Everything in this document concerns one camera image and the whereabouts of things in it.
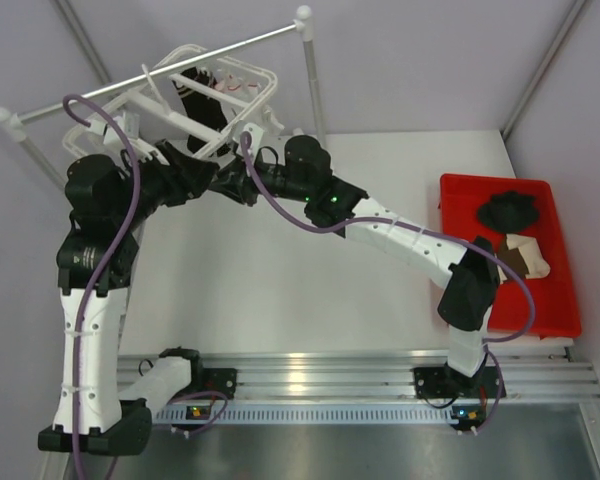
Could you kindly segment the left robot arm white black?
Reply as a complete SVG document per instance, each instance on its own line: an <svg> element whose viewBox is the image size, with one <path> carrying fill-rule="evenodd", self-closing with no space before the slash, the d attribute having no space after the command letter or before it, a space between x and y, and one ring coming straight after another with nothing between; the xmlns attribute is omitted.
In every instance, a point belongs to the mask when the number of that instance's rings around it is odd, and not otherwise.
<svg viewBox="0 0 600 480"><path fill-rule="evenodd" d="M205 388L199 352L174 347L131 387L118 389L119 333L139 251L134 233L158 208L199 198L219 170L166 140L156 148L137 162L127 153L121 165L91 154L68 168L71 228L56 256L63 380L54 419L38 434L42 451L138 455L155 415L177 395L194 397Z"/></svg>

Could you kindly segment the brown cream striped sock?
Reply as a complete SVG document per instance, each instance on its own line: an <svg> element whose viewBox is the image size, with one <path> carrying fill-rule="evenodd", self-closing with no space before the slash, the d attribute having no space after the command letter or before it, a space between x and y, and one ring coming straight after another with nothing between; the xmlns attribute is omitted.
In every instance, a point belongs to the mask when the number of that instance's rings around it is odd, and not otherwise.
<svg viewBox="0 0 600 480"><path fill-rule="evenodd" d="M507 234L497 247L496 257L520 278L542 279L551 272L534 237Z"/></svg>

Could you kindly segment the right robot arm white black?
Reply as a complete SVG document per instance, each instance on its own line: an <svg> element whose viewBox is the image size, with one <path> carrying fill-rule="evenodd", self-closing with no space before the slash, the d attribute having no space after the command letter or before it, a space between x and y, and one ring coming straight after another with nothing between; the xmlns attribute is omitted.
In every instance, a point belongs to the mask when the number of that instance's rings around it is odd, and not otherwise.
<svg viewBox="0 0 600 480"><path fill-rule="evenodd" d="M301 202L306 218L296 223L300 228L364 243L425 273L443 291L437 312L448 326L449 351L441 373L418 396L449 406L478 391L487 359L483 337L499 286L491 243L478 237L464 244L408 223L338 178L329 153L307 135L292 137L273 157L267 163L249 145L219 170L212 191L248 206L263 196L276 211L281 199Z"/></svg>

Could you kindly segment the white plastic clip hanger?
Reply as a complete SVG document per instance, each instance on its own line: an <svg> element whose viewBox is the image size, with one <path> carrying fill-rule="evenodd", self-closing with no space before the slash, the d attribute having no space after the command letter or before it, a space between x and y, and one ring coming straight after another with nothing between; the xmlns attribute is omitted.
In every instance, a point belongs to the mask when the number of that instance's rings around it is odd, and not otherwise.
<svg viewBox="0 0 600 480"><path fill-rule="evenodd" d="M278 136L284 126L270 99L276 74L231 57L205 60L182 72L116 94L102 106L125 131L140 158L166 158L156 144L172 142L198 159L221 156L232 148L234 132L246 123Z"/></svg>

